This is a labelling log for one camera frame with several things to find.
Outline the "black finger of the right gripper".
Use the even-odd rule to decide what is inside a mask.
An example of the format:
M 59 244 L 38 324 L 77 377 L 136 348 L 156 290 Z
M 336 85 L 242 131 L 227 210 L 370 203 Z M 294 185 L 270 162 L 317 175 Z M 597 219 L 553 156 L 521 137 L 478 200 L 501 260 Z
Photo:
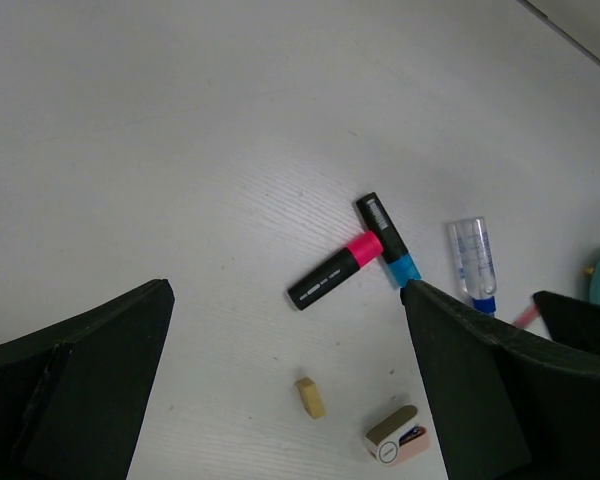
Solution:
M 549 291 L 532 300 L 553 341 L 600 356 L 600 305 Z

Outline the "pink red pen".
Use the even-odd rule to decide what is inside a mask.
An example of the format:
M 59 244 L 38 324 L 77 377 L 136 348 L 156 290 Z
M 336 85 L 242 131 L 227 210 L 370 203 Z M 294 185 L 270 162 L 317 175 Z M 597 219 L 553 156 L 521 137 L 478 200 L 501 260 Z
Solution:
M 512 325 L 519 329 L 527 329 L 539 316 L 537 307 L 531 304 L 512 322 Z

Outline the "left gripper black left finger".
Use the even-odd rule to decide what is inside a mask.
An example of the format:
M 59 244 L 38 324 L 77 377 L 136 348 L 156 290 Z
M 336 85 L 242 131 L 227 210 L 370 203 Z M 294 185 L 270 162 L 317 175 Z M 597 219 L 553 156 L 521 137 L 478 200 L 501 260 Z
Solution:
M 151 280 L 0 345 L 0 479 L 124 479 L 169 330 Z

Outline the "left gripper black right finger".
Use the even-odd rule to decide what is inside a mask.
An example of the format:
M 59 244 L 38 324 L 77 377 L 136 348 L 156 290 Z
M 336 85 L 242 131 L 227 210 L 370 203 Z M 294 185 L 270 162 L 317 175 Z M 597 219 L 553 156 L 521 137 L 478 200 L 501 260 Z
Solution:
M 423 281 L 401 300 L 450 478 L 600 479 L 599 355 Z

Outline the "pink cap black highlighter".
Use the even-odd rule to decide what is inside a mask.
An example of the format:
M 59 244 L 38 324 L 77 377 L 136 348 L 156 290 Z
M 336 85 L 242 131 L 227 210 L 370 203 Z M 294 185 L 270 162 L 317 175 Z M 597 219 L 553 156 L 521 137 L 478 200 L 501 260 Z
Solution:
M 287 295 L 293 305 L 303 311 L 382 253 L 380 240 L 373 232 L 367 231 L 298 280 L 287 290 Z

